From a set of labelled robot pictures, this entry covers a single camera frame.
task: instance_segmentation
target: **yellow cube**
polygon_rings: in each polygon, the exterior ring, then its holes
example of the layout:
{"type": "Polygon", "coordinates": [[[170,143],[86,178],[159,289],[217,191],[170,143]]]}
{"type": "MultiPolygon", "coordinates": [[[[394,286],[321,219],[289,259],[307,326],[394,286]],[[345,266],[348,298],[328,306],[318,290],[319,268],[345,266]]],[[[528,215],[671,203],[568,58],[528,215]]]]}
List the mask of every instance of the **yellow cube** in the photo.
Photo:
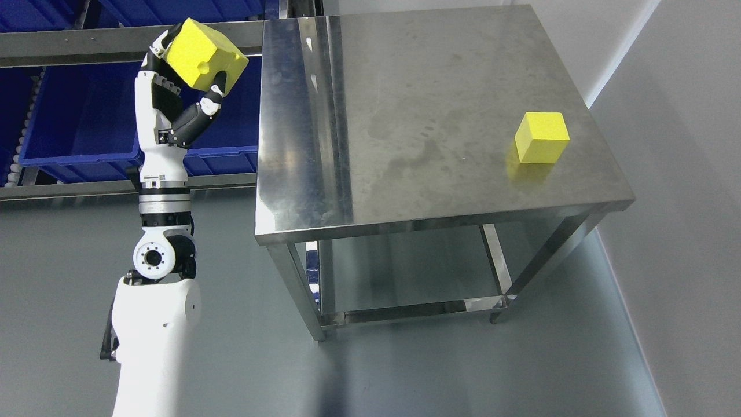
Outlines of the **yellow cube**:
{"type": "Polygon", "coordinates": [[[191,18],[183,23],[165,61],[186,84],[201,91],[208,91],[216,73],[226,71],[224,93],[229,93],[248,62],[223,33],[191,18]]]}
{"type": "Polygon", "coordinates": [[[525,112],[514,135],[522,163],[554,164],[568,145],[566,123],[561,113],[525,112]]]}

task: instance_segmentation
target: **white wall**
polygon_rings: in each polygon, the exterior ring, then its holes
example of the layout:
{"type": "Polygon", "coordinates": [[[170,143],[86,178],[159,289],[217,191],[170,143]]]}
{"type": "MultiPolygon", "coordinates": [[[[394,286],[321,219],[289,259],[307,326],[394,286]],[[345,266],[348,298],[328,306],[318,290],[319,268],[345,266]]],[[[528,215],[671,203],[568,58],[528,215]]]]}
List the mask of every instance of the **white wall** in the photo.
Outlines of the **white wall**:
{"type": "Polygon", "coordinates": [[[599,230],[670,417],[741,413],[740,22],[662,2],[592,107],[637,196],[599,230]]]}
{"type": "Polygon", "coordinates": [[[659,0],[325,0],[325,14],[532,4],[587,106],[659,0]]]}

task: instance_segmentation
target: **stainless steel table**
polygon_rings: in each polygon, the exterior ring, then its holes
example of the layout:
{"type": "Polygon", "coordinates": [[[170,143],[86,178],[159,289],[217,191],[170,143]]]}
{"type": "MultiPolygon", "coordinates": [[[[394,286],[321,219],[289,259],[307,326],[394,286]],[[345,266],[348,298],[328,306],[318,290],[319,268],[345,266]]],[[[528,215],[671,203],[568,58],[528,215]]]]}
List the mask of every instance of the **stainless steel table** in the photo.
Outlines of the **stainless steel table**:
{"type": "Polygon", "coordinates": [[[255,237],[316,340],[366,321],[496,316],[634,201],[530,6],[283,19],[263,39],[255,237]],[[526,111],[563,113],[571,144],[557,164],[518,163],[526,111]],[[511,279],[494,223],[534,217],[562,221],[511,279]],[[326,257],[332,239],[470,225],[499,295],[326,312],[295,247],[318,240],[326,257]]]}

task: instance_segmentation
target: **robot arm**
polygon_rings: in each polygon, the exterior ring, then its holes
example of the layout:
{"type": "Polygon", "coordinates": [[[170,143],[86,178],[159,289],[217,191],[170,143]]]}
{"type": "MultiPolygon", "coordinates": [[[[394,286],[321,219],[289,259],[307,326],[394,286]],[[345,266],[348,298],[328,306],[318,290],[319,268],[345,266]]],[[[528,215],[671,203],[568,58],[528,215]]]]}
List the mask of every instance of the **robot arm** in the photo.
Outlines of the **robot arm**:
{"type": "Polygon", "coordinates": [[[144,165],[133,173],[144,234],[135,269],[119,280],[101,359],[121,364],[114,417],[177,416],[181,369],[200,317],[196,245],[183,157],[221,109],[226,73],[185,111],[181,79],[164,60],[176,25],[150,46],[134,82],[136,126],[144,165]],[[180,280],[162,283],[169,274],[180,280]]]}

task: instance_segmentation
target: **blue box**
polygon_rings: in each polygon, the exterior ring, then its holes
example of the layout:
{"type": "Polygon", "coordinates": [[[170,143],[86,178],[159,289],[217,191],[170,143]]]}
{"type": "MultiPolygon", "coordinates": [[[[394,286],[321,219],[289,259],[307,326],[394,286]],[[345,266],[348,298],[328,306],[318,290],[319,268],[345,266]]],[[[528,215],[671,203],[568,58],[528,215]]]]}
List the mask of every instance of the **blue box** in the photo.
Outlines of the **blue box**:
{"type": "Polygon", "coordinates": [[[136,140],[134,77],[139,63],[46,70],[20,163],[66,183],[125,180],[144,156],[136,140]]]}
{"type": "Polygon", "coordinates": [[[124,26],[175,24],[191,17],[199,22],[247,20],[262,15],[261,0],[100,0],[124,26]]]}
{"type": "MultiPolygon", "coordinates": [[[[190,175],[255,172],[262,60],[251,58],[218,118],[183,164],[190,175]]],[[[139,63],[49,67],[31,115],[20,162],[66,183],[125,180],[141,165],[134,111],[139,63]]],[[[201,93],[184,88],[184,105],[201,93]]]]}
{"type": "Polygon", "coordinates": [[[0,69],[0,186],[13,163],[31,98],[31,78],[18,68],[0,69]]]}
{"type": "Polygon", "coordinates": [[[0,32],[70,29],[82,0],[1,0],[0,32]]]}

